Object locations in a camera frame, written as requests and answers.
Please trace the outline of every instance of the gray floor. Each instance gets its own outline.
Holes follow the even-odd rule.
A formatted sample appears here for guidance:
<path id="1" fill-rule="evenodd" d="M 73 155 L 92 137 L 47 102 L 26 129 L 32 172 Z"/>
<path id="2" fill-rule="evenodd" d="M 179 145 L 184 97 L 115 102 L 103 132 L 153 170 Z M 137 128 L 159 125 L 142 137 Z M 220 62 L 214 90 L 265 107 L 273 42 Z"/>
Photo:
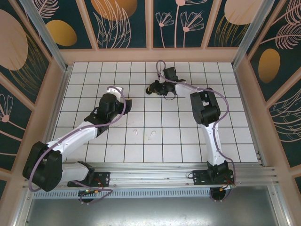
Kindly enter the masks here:
<path id="1" fill-rule="evenodd" d="M 199 198 L 34 200 L 28 226 L 275 226 L 265 187 L 237 188 L 228 200 Z"/>

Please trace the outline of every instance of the black bracket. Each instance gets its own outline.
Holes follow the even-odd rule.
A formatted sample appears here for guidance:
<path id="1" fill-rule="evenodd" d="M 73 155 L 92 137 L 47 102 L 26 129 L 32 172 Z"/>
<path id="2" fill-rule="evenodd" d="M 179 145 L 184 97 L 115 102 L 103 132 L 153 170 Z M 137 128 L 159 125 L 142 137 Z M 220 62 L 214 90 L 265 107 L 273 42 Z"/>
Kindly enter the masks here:
<path id="1" fill-rule="evenodd" d="M 228 170 L 224 174 L 216 176 L 214 180 L 209 177 L 207 170 L 194 170 L 192 172 L 192 178 L 194 185 L 224 185 L 228 184 L 227 179 L 234 183 L 232 170 Z"/>
<path id="2" fill-rule="evenodd" d="M 80 183 L 87 185 L 89 187 L 101 187 L 99 184 L 99 181 L 102 183 L 104 187 L 108 187 L 110 183 L 110 172 L 94 172 L 94 179 L 89 184 L 86 180 L 79 181 Z M 67 184 L 68 187 L 81 187 L 80 185 L 77 185 L 71 181 Z"/>

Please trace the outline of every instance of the yellow oval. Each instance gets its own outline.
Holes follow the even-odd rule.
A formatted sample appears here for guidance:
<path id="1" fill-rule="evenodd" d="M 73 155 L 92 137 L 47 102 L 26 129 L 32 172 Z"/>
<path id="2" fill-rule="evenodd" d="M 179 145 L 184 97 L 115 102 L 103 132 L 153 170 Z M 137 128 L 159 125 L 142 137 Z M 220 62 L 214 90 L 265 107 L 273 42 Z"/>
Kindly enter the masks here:
<path id="1" fill-rule="evenodd" d="M 116 21 L 121 20 L 123 17 L 118 16 L 120 13 L 117 12 L 115 1 L 119 5 L 120 10 L 122 8 L 125 10 L 128 17 L 133 15 L 137 9 L 137 0 L 91 0 L 91 3 L 103 18 Z"/>
<path id="2" fill-rule="evenodd" d="M 264 83 L 271 82 L 277 75 L 280 67 L 280 55 L 272 48 L 263 52 L 259 60 L 259 78 Z"/>
<path id="3" fill-rule="evenodd" d="M 261 2 L 262 0 L 227 0 L 225 17 L 231 24 L 250 24 Z"/>
<path id="4" fill-rule="evenodd" d="M 77 41 L 74 29 L 62 20 L 52 20 L 46 24 L 54 41 L 61 46 L 72 46 Z"/>
<path id="5" fill-rule="evenodd" d="M 0 65 L 16 71 L 23 67 L 28 53 L 26 33 L 20 23 L 0 9 Z"/>

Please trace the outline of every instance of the white grid floor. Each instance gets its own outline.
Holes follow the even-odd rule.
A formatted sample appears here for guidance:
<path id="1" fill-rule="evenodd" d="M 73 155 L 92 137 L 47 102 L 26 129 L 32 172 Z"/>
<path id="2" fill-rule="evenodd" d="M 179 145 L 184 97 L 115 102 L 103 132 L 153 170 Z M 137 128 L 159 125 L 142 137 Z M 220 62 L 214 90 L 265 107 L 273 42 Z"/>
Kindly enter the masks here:
<path id="1" fill-rule="evenodd" d="M 230 115 L 219 125 L 222 151 L 234 162 L 257 162 L 231 63 L 166 63 L 167 68 L 171 66 L 179 79 L 226 96 Z M 206 162 L 205 138 L 193 119 L 190 101 L 145 94 L 156 79 L 155 62 L 76 62 L 53 139 L 81 124 L 109 85 L 123 87 L 133 108 L 101 136 L 69 155 L 67 162 Z M 226 105 L 221 98 L 217 100 L 224 114 Z"/>

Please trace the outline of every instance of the flower illustration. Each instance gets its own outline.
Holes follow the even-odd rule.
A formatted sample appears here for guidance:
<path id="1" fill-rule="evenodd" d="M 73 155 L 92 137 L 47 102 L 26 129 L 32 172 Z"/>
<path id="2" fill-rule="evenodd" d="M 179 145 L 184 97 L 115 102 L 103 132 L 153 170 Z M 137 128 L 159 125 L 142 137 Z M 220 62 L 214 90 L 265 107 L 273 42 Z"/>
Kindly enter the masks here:
<path id="1" fill-rule="evenodd" d="M 177 12 L 175 14 L 175 26 L 174 26 L 174 47 L 177 48 L 177 25 L 178 25 L 178 14 L 179 7 L 185 5 L 197 5 L 207 2 L 207 0 L 175 0 L 177 7 Z"/>
<path id="2" fill-rule="evenodd" d="M 173 25 L 174 20 L 172 19 L 172 16 L 170 15 L 170 12 L 169 13 L 162 13 L 162 15 L 161 15 L 161 13 L 156 13 L 156 19 L 157 19 L 157 22 L 160 26 L 163 48 L 165 48 L 164 40 L 163 40 L 163 34 L 162 34 L 162 27 Z"/>
<path id="3" fill-rule="evenodd" d="M 9 115 L 11 109 L 13 107 L 14 99 L 8 95 L 7 100 L 5 100 L 5 96 L 1 93 L 0 94 L 0 121 L 1 122 L 8 122 Z"/>
<path id="4" fill-rule="evenodd" d="M 181 13 L 181 23 L 184 31 L 183 47 L 185 47 L 186 32 L 197 31 L 204 28 L 202 13 L 190 13 L 187 18 L 187 12 Z"/>

